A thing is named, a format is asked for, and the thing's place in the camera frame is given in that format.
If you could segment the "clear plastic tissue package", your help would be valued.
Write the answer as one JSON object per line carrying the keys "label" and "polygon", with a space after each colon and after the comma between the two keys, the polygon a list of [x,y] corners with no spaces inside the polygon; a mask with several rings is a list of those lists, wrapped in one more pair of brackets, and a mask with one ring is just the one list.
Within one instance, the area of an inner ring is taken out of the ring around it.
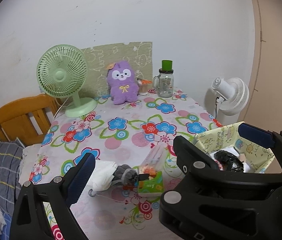
{"label": "clear plastic tissue package", "polygon": [[155,175],[162,170],[167,152],[163,145],[156,145],[152,148],[144,161],[139,166],[140,174]]}

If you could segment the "dark grey drawstring garment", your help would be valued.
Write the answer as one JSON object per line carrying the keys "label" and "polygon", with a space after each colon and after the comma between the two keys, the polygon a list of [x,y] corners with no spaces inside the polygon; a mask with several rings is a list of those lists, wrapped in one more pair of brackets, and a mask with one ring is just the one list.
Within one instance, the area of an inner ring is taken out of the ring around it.
{"label": "dark grey drawstring garment", "polygon": [[111,185],[134,186],[138,182],[138,172],[127,164],[119,165],[113,173]]}

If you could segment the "white cloth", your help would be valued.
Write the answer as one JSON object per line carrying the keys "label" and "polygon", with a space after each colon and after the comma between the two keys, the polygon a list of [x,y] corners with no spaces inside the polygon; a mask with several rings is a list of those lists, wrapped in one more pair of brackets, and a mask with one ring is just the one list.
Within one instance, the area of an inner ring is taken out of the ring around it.
{"label": "white cloth", "polygon": [[96,160],[87,185],[95,192],[106,191],[112,184],[117,167],[118,164],[113,161]]}

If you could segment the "yellow cartoon fabric storage box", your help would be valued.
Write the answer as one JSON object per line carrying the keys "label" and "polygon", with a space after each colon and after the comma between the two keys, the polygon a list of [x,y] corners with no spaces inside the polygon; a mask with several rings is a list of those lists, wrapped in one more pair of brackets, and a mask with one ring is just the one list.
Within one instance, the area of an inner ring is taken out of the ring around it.
{"label": "yellow cartoon fabric storage box", "polygon": [[215,156],[219,151],[226,151],[240,161],[245,173],[264,173],[274,159],[269,148],[264,148],[239,135],[239,126],[236,124],[223,126],[195,135],[193,144],[206,155],[211,157],[225,171],[228,164]]}

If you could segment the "green tissue pack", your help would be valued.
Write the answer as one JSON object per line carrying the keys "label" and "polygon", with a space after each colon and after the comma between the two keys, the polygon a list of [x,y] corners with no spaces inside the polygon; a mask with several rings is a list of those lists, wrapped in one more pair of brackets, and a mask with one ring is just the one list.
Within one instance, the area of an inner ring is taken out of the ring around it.
{"label": "green tissue pack", "polygon": [[164,192],[162,171],[154,174],[140,174],[138,195],[141,197],[159,197]]}

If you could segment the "white standing fan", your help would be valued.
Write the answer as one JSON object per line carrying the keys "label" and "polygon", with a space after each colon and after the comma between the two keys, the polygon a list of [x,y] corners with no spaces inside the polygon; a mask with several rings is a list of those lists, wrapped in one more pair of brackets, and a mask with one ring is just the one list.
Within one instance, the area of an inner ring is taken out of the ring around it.
{"label": "white standing fan", "polygon": [[221,124],[229,125],[238,122],[248,100],[248,85],[242,79],[217,77],[206,92],[204,106]]}

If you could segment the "floral tablecloth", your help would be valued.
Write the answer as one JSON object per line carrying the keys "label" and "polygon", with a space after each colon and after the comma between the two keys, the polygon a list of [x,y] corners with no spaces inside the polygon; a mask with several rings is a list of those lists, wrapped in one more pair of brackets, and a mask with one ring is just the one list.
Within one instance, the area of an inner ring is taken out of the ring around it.
{"label": "floral tablecloth", "polygon": [[[122,105],[102,96],[88,115],[72,119],[58,114],[42,144],[27,150],[19,181],[46,183],[64,175],[86,153],[97,161],[136,168],[152,148],[161,146],[164,184],[172,189],[183,176],[176,164],[174,138],[192,140],[196,133],[217,127],[216,118],[181,90],[167,99],[151,90]],[[159,222],[159,199],[141,197],[133,186],[115,185],[95,196],[84,189],[71,211],[89,239],[176,239]]]}

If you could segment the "grey plaid bedding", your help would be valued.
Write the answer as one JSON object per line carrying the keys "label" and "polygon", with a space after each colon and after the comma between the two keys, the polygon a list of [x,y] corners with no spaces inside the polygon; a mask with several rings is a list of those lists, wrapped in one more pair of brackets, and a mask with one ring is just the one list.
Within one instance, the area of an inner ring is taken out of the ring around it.
{"label": "grey plaid bedding", "polygon": [[0,209],[5,225],[0,239],[9,239],[14,203],[21,189],[19,166],[24,145],[19,141],[0,141]]}

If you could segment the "glass jar green lid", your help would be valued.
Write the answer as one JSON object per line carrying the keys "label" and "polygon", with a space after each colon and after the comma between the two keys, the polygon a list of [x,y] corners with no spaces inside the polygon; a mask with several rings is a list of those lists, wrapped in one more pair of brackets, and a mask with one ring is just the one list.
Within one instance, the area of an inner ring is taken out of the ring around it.
{"label": "glass jar green lid", "polygon": [[163,60],[159,74],[153,77],[153,88],[162,98],[172,97],[174,91],[174,70],[171,60]]}

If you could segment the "toothpick cup orange lid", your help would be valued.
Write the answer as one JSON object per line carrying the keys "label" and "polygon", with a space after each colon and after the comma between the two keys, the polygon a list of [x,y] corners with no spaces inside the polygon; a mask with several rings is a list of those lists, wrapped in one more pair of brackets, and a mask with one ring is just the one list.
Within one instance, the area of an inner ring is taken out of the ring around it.
{"label": "toothpick cup orange lid", "polygon": [[148,90],[150,89],[150,85],[152,84],[152,81],[146,80],[146,79],[140,79],[140,78],[137,78],[136,81],[137,81],[138,86],[139,86],[138,94],[139,95],[147,95]]}

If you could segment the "orange wooden chair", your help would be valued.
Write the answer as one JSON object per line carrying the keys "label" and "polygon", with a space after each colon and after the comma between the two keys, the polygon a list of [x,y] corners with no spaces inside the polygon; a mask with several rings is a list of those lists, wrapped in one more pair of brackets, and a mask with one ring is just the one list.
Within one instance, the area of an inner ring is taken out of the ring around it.
{"label": "orange wooden chair", "polygon": [[56,114],[60,103],[60,99],[39,94],[0,107],[0,140],[18,138],[26,146],[41,143],[51,126],[47,112]]}

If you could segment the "purple plush toy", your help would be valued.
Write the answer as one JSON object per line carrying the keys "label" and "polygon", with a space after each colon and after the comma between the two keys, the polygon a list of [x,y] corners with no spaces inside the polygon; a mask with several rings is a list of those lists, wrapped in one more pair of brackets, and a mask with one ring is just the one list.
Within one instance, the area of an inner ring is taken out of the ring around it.
{"label": "purple plush toy", "polygon": [[127,61],[111,63],[106,70],[108,70],[107,83],[113,103],[121,105],[125,102],[136,102],[139,86],[129,63]]}

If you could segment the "green desk fan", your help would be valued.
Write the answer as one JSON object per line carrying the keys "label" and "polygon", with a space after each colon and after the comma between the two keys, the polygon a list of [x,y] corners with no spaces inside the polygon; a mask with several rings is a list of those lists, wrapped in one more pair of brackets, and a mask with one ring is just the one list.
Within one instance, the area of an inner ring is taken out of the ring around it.
{"label": "green desk fan", "polygon": [[81,98],[79,91],[88,76],[88,63],[82,51],[72,45],[60,44],[49,48],[37,64],[40,88],[54,98],[72,98],[65,109],[69,118],[78,118],[95,110],[93,98]]}

